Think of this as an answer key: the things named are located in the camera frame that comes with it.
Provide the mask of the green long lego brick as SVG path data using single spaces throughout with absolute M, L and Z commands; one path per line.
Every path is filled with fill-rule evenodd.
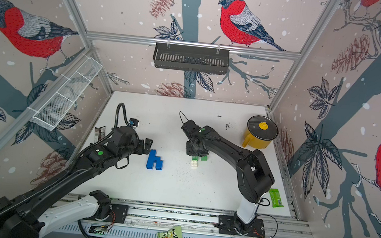
M 208 157 L 207 156 L 201 156 L 201 157 L 200 156 L 193 156 L 192 160 L 194 160 L 194 161 L 198 161 L 198 160 L 207 161 Z

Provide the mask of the blue long lego brick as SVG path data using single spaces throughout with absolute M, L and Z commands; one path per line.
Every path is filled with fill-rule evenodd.
M 149 170 L 156 169 L 161 171 L 163 166 L 164 164 L 161 157 L 157 156 L 156 150 L 151 149 L 147 159 L 146 168 Z

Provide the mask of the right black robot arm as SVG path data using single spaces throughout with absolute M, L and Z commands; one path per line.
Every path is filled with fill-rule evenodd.
M 198 126 L 193 120 L 183 123 L 182 131 L 188 138 L 186 154 L 204 157 L 210 152 L 225 160 L 236 171 L 242 201 L 235 215 L 239 232 L 246 233 L 256 219 L 256 210 L 264 194 L 275 183 L 266 157 L 260 150 L 250 151 L 223 138 L 212 127 Z

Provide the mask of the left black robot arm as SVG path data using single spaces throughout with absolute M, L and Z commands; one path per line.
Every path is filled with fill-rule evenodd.
M 81 151 L 71 165 L 50 180 L 12 200 L 0 198 L 0 238 L 40 238 L 47 228 L 43 213 L 81 184 L 100 175 L 130 155 L 147 155 L 153 141 L 136 130 L 114 128 L 102 140 Z

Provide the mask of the white small lego brick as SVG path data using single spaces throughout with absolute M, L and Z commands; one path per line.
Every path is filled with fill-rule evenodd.
M 191 165 L 191 168 L 197 168 L 198 167 L 198 161 L 192 160 L 190 165 Z

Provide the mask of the brown snack wrapper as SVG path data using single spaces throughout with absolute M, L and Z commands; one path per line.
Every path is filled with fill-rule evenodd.
M 105 137 L 106 127 L 95 127 L 95 141 L 100 141 Z

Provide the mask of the yellow pot with lid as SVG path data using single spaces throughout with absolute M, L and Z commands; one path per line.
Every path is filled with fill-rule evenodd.
M 270 118 L 263 115 L 252 116 L 247 121 L 242 146 L 264 149 L 278 136 L 278 131 L 277 125 Z

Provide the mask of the green candy wrapper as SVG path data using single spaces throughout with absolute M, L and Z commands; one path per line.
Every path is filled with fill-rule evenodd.
M 282 208 L 284 207 L 282 199 L 281 199 L 281 194 L 278 189 L 271 188 L 269 190 L 270 198 L 271 198 L 271 204 L 273 208 Z

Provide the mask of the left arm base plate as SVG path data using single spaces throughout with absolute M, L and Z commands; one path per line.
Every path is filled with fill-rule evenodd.
M 125 204 L 111 204 L 110 217 L 112 223 L 123 224 L 126 220 L 129 206 Z

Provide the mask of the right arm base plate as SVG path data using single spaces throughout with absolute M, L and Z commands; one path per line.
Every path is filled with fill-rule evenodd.
M 246 236 L 254 238 L 265 238 L 265 227 L 263 220 L 256 218 L 245 224 L 237 215 L 219 215 L 218 223 L 215 225 L 220 234 Z

